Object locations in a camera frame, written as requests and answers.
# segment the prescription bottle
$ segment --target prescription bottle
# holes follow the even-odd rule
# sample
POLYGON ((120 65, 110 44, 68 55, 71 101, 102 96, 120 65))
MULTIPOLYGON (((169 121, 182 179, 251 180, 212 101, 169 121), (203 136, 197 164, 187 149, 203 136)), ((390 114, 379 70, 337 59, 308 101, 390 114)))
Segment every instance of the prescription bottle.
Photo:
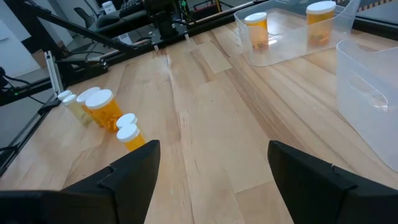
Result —
POLYGON ((127 125, 127 124, 135 124, 137 125, 137 117, 135 114, 133 113, 128 113, 125 114, 123 116, 121 116, 118 121, 116 122, 116 126, 121 129, 123 126, 127 125))
POLYGON ((268 47, 267 13, 258 12, 246 16, 244 23, 249 27, 249 35, 254 49, 268 47))
POLYGON ((71 92, 70 90, 65 90, 65 91, 63 91, 62 93, 60 93, 60 94, 58 95, 58 99, 59 99, 60 101, 62 101, 63 99, 65 99, 66 97, 68 97, 68 96, 70 96, 70 95, 72 95, 72 92, 71 92))
POLYGON ((127 124, 123 126, 118 131, 116 137, 120 142, 124 143, 129 151, 134 151, 146 143, 140 130, 135 124, 127 124))
POLYGON ((316 2, 307 6, 308 43, 310 45, 319 46, 329 43, 335 8, 336 2, 334 1, 316 2))
POLYGON ((89 88, 88 90, 84 91, 83 93, 81 93, 77 99, 76 102, 78 104, 80 104, 80 106, 83 108, 84 111, 86 111, 91 118, 93 118, 93 120, 98 124, 98 126, 100 128, 103 127, 103 125, 101 124, 100 120, 94 115, 93 111, 88 109, 86 106, 86 100, 89 96, 91 96, 92 94, 100 91, 101 89, 99 87, 93 87, 93 88, 89 88))
POLYGON ((70 112, 72 112, 77 120, 79 120, 84 126, 88 126, 92 119, 76 102, 76 98, 76 94, 72 94, 63 99, 62 103, 70 110, 70 112))
POLYGON ((118 131, 116 121, 123 114, 111 90, 100 90, 93 93, 87 98, 86 106, 109 132, 118 131))

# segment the white bottle cap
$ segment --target white bottle cap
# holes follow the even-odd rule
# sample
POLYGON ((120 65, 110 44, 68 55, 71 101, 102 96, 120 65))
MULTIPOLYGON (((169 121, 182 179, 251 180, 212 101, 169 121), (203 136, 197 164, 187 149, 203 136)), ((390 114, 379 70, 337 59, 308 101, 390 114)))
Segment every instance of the white bottle cap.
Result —
POLYGON ((60 101, 62 101, 63 99, 65 99, 66 97, 68 97, 70 95, 72 95, 72 92, 70 90, 65 90, 58 95, 58 99, 60 99, 60 101))
POLYGON ((254 14, 251 14, 250 16, 246 16, 244 18, 244 22, 246 24, 253 24, 257 22, 262 22, 267 19, 267 13, 266 12, 257 12, 254 14))
POLYGON ((116 137, 120 142, 126 143, 135 139, 138 136, 138 134, 139 134, 139 129, 137 125, 127 124, 118 131, 116 137))
POLYGON ((86 106, 90 110, 97 110, 106 106, 112 99, 113 94, 111 90, 100 90, 87 98, 86 106))
POLYGON ((135 114, 133 113, 128 113, 125 114, 123 116, 121 116, 118 121, 116 122, 116 126, 121 129, 122 127, 124 127, 127 124, 137 124, 137 117, 135 114))
POLYGON ((331 12, 331 11, 335 10, 335 8, 336 8, 336 2, 334 2, 334 1, 316 2, 316 3, 313 3, 309 6, 307 6, 306 13, 319 15, 319 14, 331 12))
POLYGON ((63 99, 62 103, 64 105, 69 105, 69 104, 71 104, 71 103, 73 103, 75 101, 76 101, 76 94, 72 94, 72 95, 66 97, 65 99, 63 99))
POLYGON ((88 90, 84 91, 83 93, 80 93, 80 95, 77 97, 76 102, 80 105, 84 105, 88 97, 90 97, 92 94, 100 91, 101 89, 99 87, 93 87, 89 88, 88 90))

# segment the clear plastic bin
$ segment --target clear plastic bin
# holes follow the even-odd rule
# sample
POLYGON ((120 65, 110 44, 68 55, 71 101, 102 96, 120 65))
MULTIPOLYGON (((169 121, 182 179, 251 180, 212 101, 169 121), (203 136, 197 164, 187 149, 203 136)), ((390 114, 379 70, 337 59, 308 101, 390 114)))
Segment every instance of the clear plastic bin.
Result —
POLYGON ((290 60, 320 50, 336 47, 341 40, 347 39, 353 26, 355 14, 360 0, 346 0, 346 7, 336 6, 334 18, 312 25, 307 25, 306 9, 319 0, 270 0, 235 12, 239 36, 244 53, 255 66, 267 66, 290 60), (247 26, 244 18, 248 15, 266 12, 268 30, 259 26, 247 26), (308 44, 309 29, 331 26, 328 43, 314 46, 308 44), (251 44, 250 33, 268 32, 269 45, 267 49, 256 50, 251 44))
POLYGON ((352 40, 337 45, 340 113, 398 171, 398 47, 365 52, 352 40))

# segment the plastic container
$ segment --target plastic container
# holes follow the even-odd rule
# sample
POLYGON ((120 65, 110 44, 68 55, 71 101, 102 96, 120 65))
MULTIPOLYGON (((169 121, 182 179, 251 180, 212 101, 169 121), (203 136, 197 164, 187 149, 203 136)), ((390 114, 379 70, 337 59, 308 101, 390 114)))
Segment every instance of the plastic container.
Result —
POLYGON ((107 15, 109 13, 116 12, 116 8, 112 1, 107 1, 107 2, 102 3, 102 8, 104 8, 105 14, 107 14, 107 15))
POLYGON ((337 45, 340 113, 398 171, 398 47, 369 53, 351 40, 337 45))
POLYGON ((246 16, 244 18, 244 23, 247 26, 252 27, 262 27, 263 29, 251 29, 250 30, 250 40, 253 49, 266 49, 268 47, 268 32, 263 32, 267 30, 267 13, 257 12, 246 16))
POLYGON ((77 96, 72 94, 65 99, 63 99, 62 103, 72 112, 72 114, 79 120, 84 126, 88 126, 92 119, 86 113, 86 111, 81 108, 81 106, 76 102, 77 96))
POLYGON ((307 7, 320 1, 270 0, 235 12, 243 52, 255 66, 267 66, 303 55, 336 47, 351 32, 359 0, 347 0, 346 7, 336 6, 332 19, 307 24, 307 7), (267 13, 267 29, 247 26, 244 19, 257 12, 267 13), (308 30, 318 30, 331 25, 329 40, 323 45, 308 44, 308 30), (268 47, 256 50, 252 47, 251 33, 267 32, 268 47))
POLYGON ((118 131, 116 137, 120 142, 124 143, 129 151, 134 151, 146 143, 135 124, 123 126, 118 131))
POLYGON ((91 118, 93 118, 93 120, 97 123, 97 125, 100 128, 103 128, 104 126, 101 124, 100 120, 94 115, 93 111, 88 109, 86 106, 86 100, 88 99, 88 97, 90 97, 92 94, 100 90, 101 89, 99 87, 89 88, 88 90, 84 91, 77 97, 76 102, 80 104, 83 110, 86 111, 91 116, 91 118))
POLYGON ((118 131, 116 121, 123 114, 114 100, 111 90, 100 90, 92 94, 86 100, 86 106, 109 132, 118 131))
POLYGON ((127 124, 135 124, 137 125, 137 117, 135 114, 133 113, 128 113, 125 114, 123 116, 121 116, 118 121, 116 122, 116 126, 121 129, 123 126, 127 125, 127 124))
POLYGON ((316 2, 307 7, 307 25, 325 21, 322 26, 308 27, 308 43, 310 45, 325 45, 329 43, 331 30, 333 28, 333 20, 336 8, 334 1, 316 2))
POLYGON ((65 91, 63 91, 62 93, 60 93, 60 94, 58 95, 58 99, 59 99, 60 101, 62 101, 63 99, 65 99, 66 97, 68 97, 68 96, 70 96, 70 95, 72 95, 72 92, 71 92, 70 90, 65 90, 65 91))

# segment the wooden tabletop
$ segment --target wooden tabletop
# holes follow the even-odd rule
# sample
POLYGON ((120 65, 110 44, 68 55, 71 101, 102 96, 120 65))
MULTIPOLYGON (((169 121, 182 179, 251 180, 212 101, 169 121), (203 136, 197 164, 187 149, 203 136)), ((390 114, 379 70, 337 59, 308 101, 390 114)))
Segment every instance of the wooden tabletop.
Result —
MULTIPOLYGON (((353 32, 367 50, 398 42, 353 32)), ((335 49, 253 67, 235 23, 150 52, 72 86, 107 88, 160 139, 159 178, 146 223, 292 223, 267 161, 277 139, 398 189, 336 109, 335 49)), ((0 179, 0 189, 62 189, 127 153, 115 134, 53 109, 0 179)))

